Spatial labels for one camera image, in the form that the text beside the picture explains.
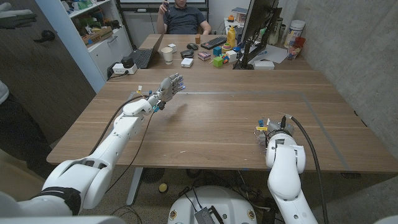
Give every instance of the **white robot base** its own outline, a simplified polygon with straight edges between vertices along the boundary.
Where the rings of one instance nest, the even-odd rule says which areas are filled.
[[[170,209],[168,224],[176,223],[198,223],[195,218],[195,209],[199,212],[202,208],[211,208],[214,206],[216,212],[220,215],[223,223],[257,223],[256,215],[251,204],[238,193],[220,186],[203,186],[195,188],[181,196],[177,201],[174,202]],[[211,218],[215,223],[217,217],[213,212]]]

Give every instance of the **whiteboard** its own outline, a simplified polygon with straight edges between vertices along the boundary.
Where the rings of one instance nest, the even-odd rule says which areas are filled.
[[[120,3],[162,3],[163,0],[120,0]],[[187,0],[187,3],[205,3],[206,0]]]

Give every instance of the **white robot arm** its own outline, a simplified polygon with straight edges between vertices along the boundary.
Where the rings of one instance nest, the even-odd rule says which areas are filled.
[[[129,103],[115,119],[111,134],[89,156],[65,161],[44,183],[41,193],[24,202],[0,194],[0,217],[53,217],[78,215],[94,208],[103,198],[112,171],[128,141],[141,130],[144,115],[164,108],[166,102],[184,90],[178,73],[167,77],[148,99]]]
[[[270,123],[274,134],[268,143],[266,163],[271,168],[268,188],[278,204],[285,223],[318,223],[301,189],[299,174],[304,171],[305,152],[293,137],[293,126],[280,128]]]

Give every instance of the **white cup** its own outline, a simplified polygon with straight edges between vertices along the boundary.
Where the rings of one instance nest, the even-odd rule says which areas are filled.
[[[163,58],[166,61],[166,65],[173,64],[173,48],[164,47],[162,48]]]

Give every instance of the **power strip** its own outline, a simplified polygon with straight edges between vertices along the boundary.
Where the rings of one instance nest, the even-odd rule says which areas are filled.
[[[112,67],[112,69],[113,72],[118,75],[125,74],[126,71],[129,72],[128,74],[132,75],[137,71],[137,65],[134,64],[131,68],[124,68],[122,63],[117,63]]]

